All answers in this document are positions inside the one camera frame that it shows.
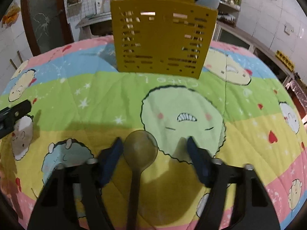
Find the dark wooden spoon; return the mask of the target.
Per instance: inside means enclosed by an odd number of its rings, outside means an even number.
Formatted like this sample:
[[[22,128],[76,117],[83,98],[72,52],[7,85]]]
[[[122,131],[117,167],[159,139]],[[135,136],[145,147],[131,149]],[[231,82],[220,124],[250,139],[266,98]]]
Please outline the dark wooden spoon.
[[[153,164],[157,154],[157,142],[145,130],[130,133],[124,141],[123,156],[132,171],[126,229],[136,229],[141,175]]]

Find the yellow perforated utensil holder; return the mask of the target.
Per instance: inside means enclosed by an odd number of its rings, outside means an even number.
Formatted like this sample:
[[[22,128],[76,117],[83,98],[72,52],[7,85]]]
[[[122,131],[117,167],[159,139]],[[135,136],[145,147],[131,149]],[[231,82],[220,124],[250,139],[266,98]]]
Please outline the yellow perforated utensil holder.
[[[118,71],[199,78],[218,10],[195,0],[115,0],[110,9]]]

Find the blue plastic spoon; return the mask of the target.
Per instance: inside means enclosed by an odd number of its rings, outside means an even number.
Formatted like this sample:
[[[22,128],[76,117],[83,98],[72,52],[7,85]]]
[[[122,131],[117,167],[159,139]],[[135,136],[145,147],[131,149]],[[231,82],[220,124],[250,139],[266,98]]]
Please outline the blue plastic spoon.
[[[217,10],[220,0],[197,0],[196,5],[207,7],[209,9]]]

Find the kitchen counter cabinet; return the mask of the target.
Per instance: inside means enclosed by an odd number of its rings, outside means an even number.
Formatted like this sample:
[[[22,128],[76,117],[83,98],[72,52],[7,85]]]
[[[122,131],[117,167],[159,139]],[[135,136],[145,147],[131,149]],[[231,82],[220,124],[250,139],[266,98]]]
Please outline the kitchen counter cabinet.
[[[213,40],[241,47],[251,52],[271,69],[283,86],[294,80],[294,74],[282,64],[270,49],[237,27],[218,21],[215,26]]]

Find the hanging orange bag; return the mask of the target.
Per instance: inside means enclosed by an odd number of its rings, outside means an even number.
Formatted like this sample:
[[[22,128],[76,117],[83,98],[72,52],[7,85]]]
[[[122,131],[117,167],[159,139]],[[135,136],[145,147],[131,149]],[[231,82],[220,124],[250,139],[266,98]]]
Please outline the hanging orange bag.
[[[2,28],[10,27],[12,24],[14,24],[19,17],[20,11],[21,8],[19,5],[16,2],[13,2],[2,18]]]

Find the colourful cartoon quilt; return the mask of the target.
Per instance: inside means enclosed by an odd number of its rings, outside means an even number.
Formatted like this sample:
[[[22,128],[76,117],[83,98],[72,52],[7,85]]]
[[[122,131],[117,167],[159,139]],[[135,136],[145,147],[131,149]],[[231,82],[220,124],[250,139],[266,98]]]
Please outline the colourful cartoon quilt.
[[[27,228],[58,164],[80,165],[135,130],[158,144],[142,173],[138,228],[193,229],[210,190],[183,148],[197,144],[226,164],[252,164],[281,229],[306,203],[306,131],[274,73],[244,48],[212,42],[198,79],[119,73],[110,36],[83,40],[22,65],[1,107],[29,100],[28,115],[1,140],[8,199]]]

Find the dark glass door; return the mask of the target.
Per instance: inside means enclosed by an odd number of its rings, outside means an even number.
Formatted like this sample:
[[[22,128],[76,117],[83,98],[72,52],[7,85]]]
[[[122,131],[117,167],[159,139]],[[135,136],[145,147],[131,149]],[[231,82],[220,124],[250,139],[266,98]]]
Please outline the dark glass door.
[[[21,0],[21,14],[33,56],[74,42],[64,0]]]

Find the steel sink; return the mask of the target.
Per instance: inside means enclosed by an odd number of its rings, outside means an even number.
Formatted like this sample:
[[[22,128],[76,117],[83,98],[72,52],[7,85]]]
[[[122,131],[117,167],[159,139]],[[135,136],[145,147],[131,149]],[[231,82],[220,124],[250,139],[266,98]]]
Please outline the steel sink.
[[[80,30],[80,40],[113,35],[111,12],[85,17],[75,28]]]

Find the white soap bottle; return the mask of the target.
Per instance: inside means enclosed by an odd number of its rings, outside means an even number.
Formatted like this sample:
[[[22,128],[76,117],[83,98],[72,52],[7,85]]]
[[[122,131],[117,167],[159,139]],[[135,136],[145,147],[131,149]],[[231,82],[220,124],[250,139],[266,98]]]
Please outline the white soap bottle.
[[[95,0],[95,8],[97,15],[103,13],[103,2],[104,0]]]

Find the yellow egg tray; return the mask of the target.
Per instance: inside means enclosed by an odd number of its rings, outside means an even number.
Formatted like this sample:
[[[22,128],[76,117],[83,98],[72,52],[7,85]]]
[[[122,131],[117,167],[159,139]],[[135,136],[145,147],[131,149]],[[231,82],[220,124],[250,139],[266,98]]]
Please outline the yellow egg tray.
[[[295,70],[294,63],[282,51],[277,50],[275,56],[287,67],[290,72]]]

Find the white wall switch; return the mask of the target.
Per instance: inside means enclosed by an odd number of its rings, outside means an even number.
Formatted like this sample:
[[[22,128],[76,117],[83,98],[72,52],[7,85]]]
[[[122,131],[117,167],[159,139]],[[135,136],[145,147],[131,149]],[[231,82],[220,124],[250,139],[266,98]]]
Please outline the white wall switch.
[[[294,27],[290,23],[286,22],[284,25],[284,32],[287,35],[291,35],[292,33],[294,33]]]

